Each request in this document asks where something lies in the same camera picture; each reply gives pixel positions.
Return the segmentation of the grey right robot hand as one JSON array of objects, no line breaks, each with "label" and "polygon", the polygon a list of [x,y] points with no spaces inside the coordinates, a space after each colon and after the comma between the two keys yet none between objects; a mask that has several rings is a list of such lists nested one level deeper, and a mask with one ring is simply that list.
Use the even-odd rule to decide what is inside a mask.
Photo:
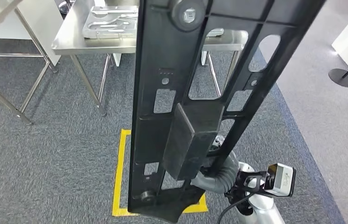
[{"label": "grey right robot hand", "polygon": [[[216,153],[220,149],[221,145],[223,144],[225,138],[221,135],[217,135],[215,137],[215,140],[212,143],[212,146],[210,147],[208,153]],[[218,178],[216,177],[209,177],[204,174],[205,170],[208,169],[212,163],[214,162],[213,157],[207,157],[199,172],[197,173],[196,177],[191,180],[191,184],[193,186],[196,186],[198,188],[201,188],[205,191],[211,191],[213,193],[223,194],[224,188],[223,184],[219,182]]]}]

